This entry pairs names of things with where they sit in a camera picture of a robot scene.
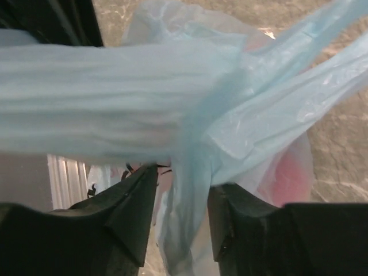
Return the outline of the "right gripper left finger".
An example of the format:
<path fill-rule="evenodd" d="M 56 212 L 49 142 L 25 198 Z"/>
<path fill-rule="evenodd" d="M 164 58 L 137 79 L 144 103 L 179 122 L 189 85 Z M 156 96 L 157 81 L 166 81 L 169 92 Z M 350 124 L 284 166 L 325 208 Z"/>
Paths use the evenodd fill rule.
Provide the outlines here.
<path fill-rule="evenodd" d="M 138 275 L 144 266 L 157 167 L 69 209 L 1 204 L 2 275 Z"/>

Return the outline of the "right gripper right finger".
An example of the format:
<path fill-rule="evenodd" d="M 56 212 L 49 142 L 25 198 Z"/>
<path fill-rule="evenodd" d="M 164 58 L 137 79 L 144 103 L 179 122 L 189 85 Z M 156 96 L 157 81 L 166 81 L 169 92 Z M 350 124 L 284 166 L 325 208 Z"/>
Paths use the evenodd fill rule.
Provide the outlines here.
<path fill-rule="evenodd" d="M 274 207 L 236 184 L 210 189 L 208 216 L 221 275 L 366 275 L 367 205 Z"/>

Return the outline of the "light blue plastic bag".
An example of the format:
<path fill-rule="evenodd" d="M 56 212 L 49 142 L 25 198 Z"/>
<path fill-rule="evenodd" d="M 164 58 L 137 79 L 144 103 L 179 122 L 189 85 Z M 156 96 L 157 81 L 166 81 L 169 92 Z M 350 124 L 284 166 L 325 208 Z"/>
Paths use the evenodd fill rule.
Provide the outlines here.
<path fill-rule="evenodd" d="M 115 48 L 1 30 L 1 151 L 101 164 L 170 162 L 159 248 L 194 275 L 209 189 L 259 169 L 367 85 L 367 35 L 310 68 L 366 1 L 332 1 L 276 39 L 179 1 L 144 1 Z"/>

